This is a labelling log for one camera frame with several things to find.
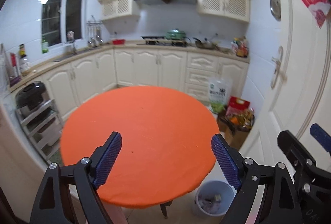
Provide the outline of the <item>grey trash bin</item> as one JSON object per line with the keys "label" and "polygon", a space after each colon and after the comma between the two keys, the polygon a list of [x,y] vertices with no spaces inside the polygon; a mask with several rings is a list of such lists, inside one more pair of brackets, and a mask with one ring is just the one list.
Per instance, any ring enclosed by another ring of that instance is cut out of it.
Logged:
{"label": "grey trash bin", "polygon": [[236,191],[225,181],[211,180],[197,190],[192,212],[199,217],[223,217],[230,208]]}

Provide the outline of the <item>cream lower kitchen cabinets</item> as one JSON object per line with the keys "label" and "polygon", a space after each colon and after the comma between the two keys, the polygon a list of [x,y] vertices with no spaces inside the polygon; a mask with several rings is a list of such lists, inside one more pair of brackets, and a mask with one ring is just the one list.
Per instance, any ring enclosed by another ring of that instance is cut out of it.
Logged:
{"label": "cream lower kitchen cabinets", "polygon": [[32,73],[10,88],[15,94],[40,79],[63,120],[87,100],[117,87],[159,86],[208,101],[212,77],[228,78],[231,95],[242,94],[249,60],[213,50],[148,45],[105,46],[32,68]]}

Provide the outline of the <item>cardboard box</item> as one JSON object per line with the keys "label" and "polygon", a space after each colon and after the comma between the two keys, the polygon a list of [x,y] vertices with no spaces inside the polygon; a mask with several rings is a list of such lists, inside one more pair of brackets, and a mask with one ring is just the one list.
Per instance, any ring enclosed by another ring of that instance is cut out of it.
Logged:
{"label": "cardboard box", "polygon": [[225,138],[226,142],[231,147],[240,150],[251,130],[238,130],[225,115],[222,115],[220,113],[217,116],[217,124],[219,127],[219,131]]}

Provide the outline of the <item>white door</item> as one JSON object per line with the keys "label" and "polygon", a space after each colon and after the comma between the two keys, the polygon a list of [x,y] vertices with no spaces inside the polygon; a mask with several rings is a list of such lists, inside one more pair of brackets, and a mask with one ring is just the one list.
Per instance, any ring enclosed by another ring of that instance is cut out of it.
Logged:
{"label": "white door", "polygon": [[[319,28],[301,0],[281,0],[281,21],[276,21],[270,0],[251,0],[246,38],[250,64],[242,98],[250,101],[256,122],[242,155],[266,165],[285,162],[277,136],[289,130],[318,167],[330,170],[329,153],[310,135],[314,123],[330,131],[330,21]],[[287,81],[278,80],[271,89],[272,57],[279,46]]]}

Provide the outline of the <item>orange round tablecloth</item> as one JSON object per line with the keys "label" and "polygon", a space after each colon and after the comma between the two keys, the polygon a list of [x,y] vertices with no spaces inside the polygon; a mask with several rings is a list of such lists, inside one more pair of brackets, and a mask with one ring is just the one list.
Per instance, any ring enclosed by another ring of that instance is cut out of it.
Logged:
{"label": "orange round tablecloth", "polygon": [[114,89],[88,100],[65,123],[61,157],[66,165],[88,157],[114,131],[122,148],[98,189],[104,202],[147,208],[195,190],[215,164],[211,138],[219,132],[211,112],[169,88]]}

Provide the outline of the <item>metal shelf rack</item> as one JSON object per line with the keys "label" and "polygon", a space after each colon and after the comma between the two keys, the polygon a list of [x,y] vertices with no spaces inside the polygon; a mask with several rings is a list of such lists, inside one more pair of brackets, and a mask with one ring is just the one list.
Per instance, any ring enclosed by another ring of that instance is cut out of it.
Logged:
{"label": "metal shelf rack", "polygon": [[28,116],[24,116],[19,109],[15,110],[15,114],[30,144],[46,163],[50,163],[59,150],[64,127],[55,100],[43,102]]}

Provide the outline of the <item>white rice bag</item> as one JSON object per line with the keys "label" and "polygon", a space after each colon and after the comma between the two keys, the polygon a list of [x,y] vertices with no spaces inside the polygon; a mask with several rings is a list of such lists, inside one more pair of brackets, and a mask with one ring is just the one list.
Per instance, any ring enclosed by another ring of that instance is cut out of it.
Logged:
{"label": "white rice bag", "polygon": [[211,112],[218,114],[225,110],[231,95],[231,89],[232,79],[209,78],[208,98]]}

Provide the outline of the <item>condiment bottles group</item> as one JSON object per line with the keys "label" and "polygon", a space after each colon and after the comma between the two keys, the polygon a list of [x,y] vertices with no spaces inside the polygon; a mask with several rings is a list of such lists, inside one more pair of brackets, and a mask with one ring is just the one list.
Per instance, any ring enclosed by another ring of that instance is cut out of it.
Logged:
{"label": "condiment bottles group", "polygon": [[241,58],[247,58],[249,49],[248,49],[248,40],[246,37],[234,38],[231,42],[233,53]]}

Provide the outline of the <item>red rectangular tray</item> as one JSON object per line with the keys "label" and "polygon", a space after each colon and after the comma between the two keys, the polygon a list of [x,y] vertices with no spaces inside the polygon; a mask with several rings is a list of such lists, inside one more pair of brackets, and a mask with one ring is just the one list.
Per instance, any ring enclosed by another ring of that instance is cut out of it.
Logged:
{"label": "red rectangular tray", "polygon": [[125,44],[125,39],[115,39],[115,40],[113,40],[112,41],[112,44],[113,45],[123,45],[123,44]]}

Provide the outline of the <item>black frying pan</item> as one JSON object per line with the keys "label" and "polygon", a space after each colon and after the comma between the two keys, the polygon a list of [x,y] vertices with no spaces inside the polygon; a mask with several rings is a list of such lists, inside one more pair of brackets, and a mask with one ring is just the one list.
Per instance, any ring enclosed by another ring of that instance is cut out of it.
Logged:
{"label": "black frying pan", "polygon": [[197,38],[193,38],[195,41],[195,46],[197,48],[200,49],[206,49],[206,50],[216,50],[217,49],[217,45],[211,41],[209,41],[207,38],[204,38],[203,41],[197,39]]}

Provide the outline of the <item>sink faucet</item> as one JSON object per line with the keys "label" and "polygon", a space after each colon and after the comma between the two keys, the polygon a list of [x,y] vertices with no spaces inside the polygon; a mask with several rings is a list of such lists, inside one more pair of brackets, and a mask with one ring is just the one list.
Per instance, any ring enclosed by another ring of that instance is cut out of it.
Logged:
{"label": "sink faucet", "polygon": [[71,50],[72,54],[76,55],[77,54],[77,49],[75,45],[75,33],[74,31],[68,31],[67,32],[67,43],[71,45]]}

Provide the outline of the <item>gas stove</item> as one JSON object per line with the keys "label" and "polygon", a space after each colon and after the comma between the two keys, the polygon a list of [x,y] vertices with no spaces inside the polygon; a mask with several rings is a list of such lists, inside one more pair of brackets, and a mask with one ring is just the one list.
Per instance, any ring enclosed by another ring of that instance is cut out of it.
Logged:
{"label": "gas stove", "polygon": [[154,46],[174,46],[174,47],[187,47],[188,43],[183,40],[167,39],[165,36],[142,36],[145,45]]}

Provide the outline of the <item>hanging utensil rack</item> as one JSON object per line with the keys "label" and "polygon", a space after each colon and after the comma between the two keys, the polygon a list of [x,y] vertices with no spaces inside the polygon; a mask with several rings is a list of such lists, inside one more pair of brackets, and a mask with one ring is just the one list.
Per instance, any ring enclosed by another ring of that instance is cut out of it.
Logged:
{"label": "hanging utensil rack", "polygon": [[104,45],[102,38],[102,25],[103,22],[96,20],[94,15],[91,15],[91,20],[87,21],[88,31],[88,48],[97,48]]}

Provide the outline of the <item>green electric cooking pot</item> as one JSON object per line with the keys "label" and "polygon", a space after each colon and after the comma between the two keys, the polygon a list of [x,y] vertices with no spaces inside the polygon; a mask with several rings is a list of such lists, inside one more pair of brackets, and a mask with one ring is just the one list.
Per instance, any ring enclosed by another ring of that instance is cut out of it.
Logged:
{"label": "green electric cooking pot", "polygon": [[184,40],[186,38],[186,33],[179,29],[171,29],[165,34],[165,38],[168,40]]}

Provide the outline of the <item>round wall clock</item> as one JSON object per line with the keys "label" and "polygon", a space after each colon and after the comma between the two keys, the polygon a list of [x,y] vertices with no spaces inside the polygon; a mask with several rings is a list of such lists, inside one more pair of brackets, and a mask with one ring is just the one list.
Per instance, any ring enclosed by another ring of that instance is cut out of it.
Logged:
{"label": "round wall clock", "polygon": [[270,0],[270,11],[276,21],[281,21],[281,0]]}

